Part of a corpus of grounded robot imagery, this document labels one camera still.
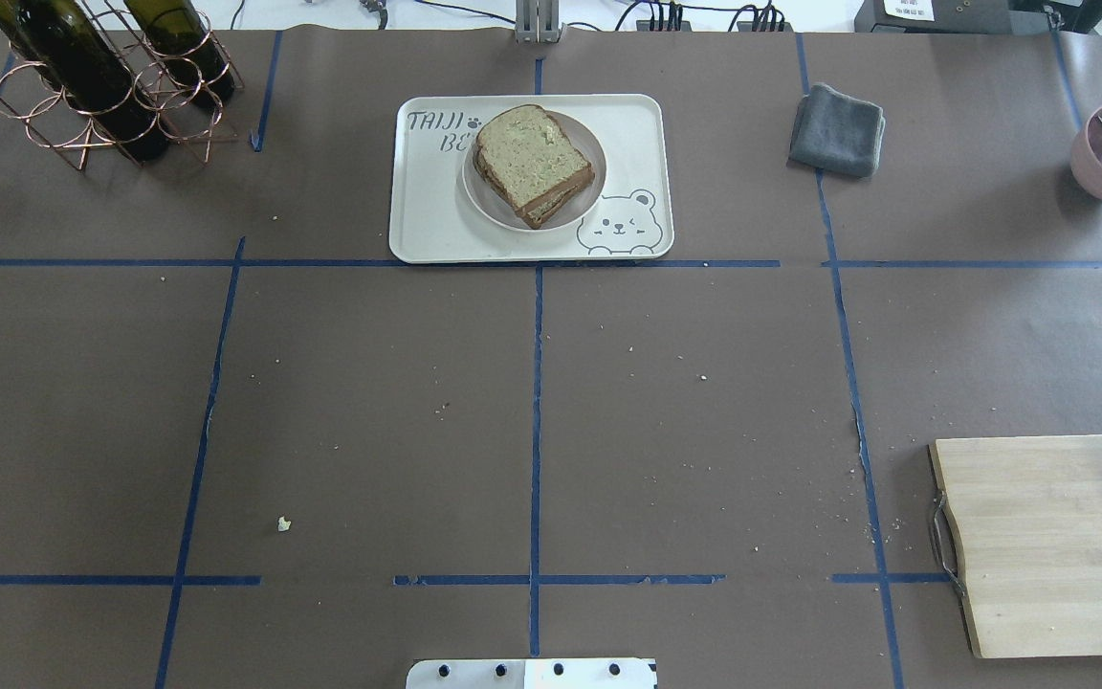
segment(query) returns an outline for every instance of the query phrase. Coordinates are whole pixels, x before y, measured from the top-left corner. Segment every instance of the cartoon bear face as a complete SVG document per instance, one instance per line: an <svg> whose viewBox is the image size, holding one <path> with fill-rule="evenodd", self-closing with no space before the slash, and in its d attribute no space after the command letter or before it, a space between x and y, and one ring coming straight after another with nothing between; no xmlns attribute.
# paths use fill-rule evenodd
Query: cartoon bear face
<svg viewBox="0 0 1102 689"><path fill-rule="evenodd" d="M627 196L603 196L582 218L576 239L594 255L648 255L661 241L661 226L652 215L656 197L637 189Z"/></svg>

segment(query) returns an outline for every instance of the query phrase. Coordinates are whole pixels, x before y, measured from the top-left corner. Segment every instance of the white tray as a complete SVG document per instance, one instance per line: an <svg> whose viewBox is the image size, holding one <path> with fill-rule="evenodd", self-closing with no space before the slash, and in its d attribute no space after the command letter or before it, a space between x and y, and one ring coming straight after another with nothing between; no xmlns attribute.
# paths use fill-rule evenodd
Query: white tray
<svg viewBox="0 0 1102 689"><path fill-rule="evenodd" d="M579 218L564 207L549 223L554 229L506 227L467 195L463 165L478 127L525 104L569 115L605 154L598 202ZM631 222L639 238L617 227ZM661 257L673 241L661 106L648 96L420 97L398 110L389 249L402 261L640 260Z"/></svg>

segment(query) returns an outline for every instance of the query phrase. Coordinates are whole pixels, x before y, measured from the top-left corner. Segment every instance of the cutting board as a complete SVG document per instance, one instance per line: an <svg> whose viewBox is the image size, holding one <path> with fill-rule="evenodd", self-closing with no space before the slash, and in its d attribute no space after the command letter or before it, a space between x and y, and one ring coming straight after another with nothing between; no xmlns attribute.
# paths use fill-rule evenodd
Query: cutting board
<svg viewBox="0 0 1102 689"><path fill-rule="evenodd" d="M930 449L972 653L1102 656L1102 435Z"/></svg>

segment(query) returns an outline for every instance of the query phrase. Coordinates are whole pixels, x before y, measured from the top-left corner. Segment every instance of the gray cloth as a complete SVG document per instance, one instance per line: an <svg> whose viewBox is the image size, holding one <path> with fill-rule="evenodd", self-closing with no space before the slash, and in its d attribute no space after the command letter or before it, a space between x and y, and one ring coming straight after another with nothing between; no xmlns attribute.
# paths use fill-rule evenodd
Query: gray cloth
<svg viewBox="0 0 1102 689"><path fill-rule="evenodd" d="M877 105L812 84L797 105L788 157L815 169L869 176L878 170L885 123Z"/></svg>

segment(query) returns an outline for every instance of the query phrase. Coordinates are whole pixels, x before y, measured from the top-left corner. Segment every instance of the wine bottle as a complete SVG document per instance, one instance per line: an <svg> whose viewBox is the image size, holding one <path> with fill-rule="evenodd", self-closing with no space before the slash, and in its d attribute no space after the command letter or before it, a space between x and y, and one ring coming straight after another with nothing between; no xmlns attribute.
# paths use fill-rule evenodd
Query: wine bottle
<svg viewBox="0 0 1102 689"><path fill-rule="evenodd" d="M236 82L190 0L126 0L126 3L156 52L184 56L164 62L177 86L195 87L202 73L206 87L219 97L220 104L228 103L236 91ZM193 103L207 110L215 107L214 98L205 91L193 97Z"/></svg>
<svg viewBox="0 0 1102 689"><path fill-rule="evenodd" d="M57 82L91 115L97 126L119 141L136 161L159 158L170 140L155 112L134 93L134 75L100 39L76 0L18 0L19 33L53 71Z"/></svg>
<svg viewBox="0 0 1102 689"><path fill-rule="evenodd" d="M40 62L40 57L36 57L36 53L33 49L31 49L30 45L25 43L25 40L23 40L23 36L19 34L17 11L17 0L0 0L0 30L3 30L3 33L8 35L8 41L11 42L11 49L17 52L17 55L29 62ZM40 74L40 78L43 79L45 86L52 88L52 90L62 89L61 85L57 84L57 79L54 77L54 73L48 69L48 66L36 66L36 74Z"/></svg>

